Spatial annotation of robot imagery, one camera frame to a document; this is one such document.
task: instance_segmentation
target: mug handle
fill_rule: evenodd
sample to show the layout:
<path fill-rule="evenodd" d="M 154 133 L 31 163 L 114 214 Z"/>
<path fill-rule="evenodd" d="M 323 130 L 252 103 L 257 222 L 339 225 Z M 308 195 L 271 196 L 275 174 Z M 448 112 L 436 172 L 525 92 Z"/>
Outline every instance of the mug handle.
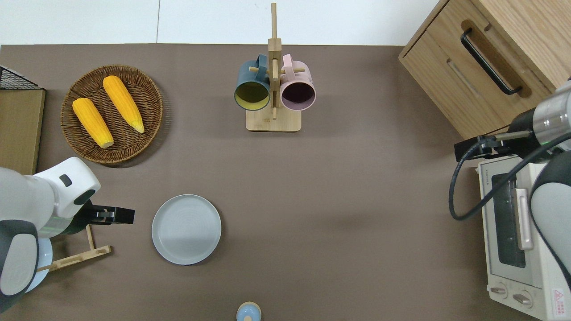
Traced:
<path fill-rule="evenodd" d="M 291 59 L 291 54 L 287 54 L 282 57 L 284 61 L 285 79 L 287 81 L 293 81 L 295 79 L 295 74 L 293 73 L 293 60 Z"/>
<path fill-rule="evenodd" d="M 266 71 L 268 70 L 268 57 L 263 54 L 259 54 L 256 59 L 256 65 L 258 66 L 258 72 L 256 73 L 257 81 L 264 81 L 266 77 Z"/>

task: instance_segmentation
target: black handle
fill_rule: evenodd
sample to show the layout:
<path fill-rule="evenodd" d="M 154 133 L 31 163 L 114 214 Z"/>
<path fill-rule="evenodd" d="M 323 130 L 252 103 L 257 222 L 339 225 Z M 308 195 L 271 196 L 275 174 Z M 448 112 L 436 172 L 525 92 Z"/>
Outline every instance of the black handle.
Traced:
<path fill-rule="evenodd" d="M 476 62 L 484 69 L 484 71 L 490 76 L 490 78 L 494 81 L 494 83 L 498 86 L 498 88 L 506 95 L 513 95 L 521 90 L 521 86 L 515 89 L 511 89 L 506 85 L 506 83 L 500 78 L 500 76 L 492 69 L 490 64 L 486 61 L 486 59 L 476 50 L 476 48 L 472 45 L 470 40 L 468 40 L 468 34 L 472 32 L 472 28 L 468 28 L 460 37 L 460 42 L 464 45 L 464 48 L 474 57 Z"/>

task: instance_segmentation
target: oven knob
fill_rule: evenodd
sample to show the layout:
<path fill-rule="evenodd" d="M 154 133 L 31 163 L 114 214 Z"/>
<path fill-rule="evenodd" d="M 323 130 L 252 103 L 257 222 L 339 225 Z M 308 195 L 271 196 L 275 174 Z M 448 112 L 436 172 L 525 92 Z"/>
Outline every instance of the oven knob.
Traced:
<path fill-rule="evenodd" d="M 497 293 L 497 294 L 505 294 L 505 289 L 501 287 L 491 287 L 490 292 Z"/>
<path fill-rule="evenodd" d="M 531 308 L 533 306 L 533 301 L 531 299 L 532 296 L 527 291 L 523 291 L 522 294 L 514 294 L 512 297 L 527 308 Z"/>
<path fill-rule="evenodd" d="M 497 294 L 498 296 L 501 296 L 504 299 L 508 297 L 508 289 L 505 286 L 505 284 L 501 282 L 497 283 L 495 286 L 491 286 L 488 284 L 488 291 L 490 293 Z"/>

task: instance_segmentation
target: oven door handle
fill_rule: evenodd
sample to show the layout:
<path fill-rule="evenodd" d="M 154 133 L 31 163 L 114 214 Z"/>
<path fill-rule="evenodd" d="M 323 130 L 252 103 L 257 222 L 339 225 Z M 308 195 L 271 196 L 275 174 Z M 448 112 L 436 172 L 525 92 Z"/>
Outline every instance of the oven door handle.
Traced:
<path fill-rule="evenodd" d="M 531 216 L 528 206 L 528 191 L 524 188 L 514 188 L 512 196 L 515 198 L 516 206 L 516 231 L 517 245 L 521 250 L 531 250 L 533 248 Z"/>

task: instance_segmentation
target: wire rack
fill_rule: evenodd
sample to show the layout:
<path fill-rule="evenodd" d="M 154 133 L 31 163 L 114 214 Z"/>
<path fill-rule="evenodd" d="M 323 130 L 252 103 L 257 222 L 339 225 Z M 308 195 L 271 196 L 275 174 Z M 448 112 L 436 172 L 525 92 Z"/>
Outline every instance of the wire rack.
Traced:
<path fill-rule="evenodd" d="M 0 66 L 0 89 L 43 89 L 8 68 Z"/>

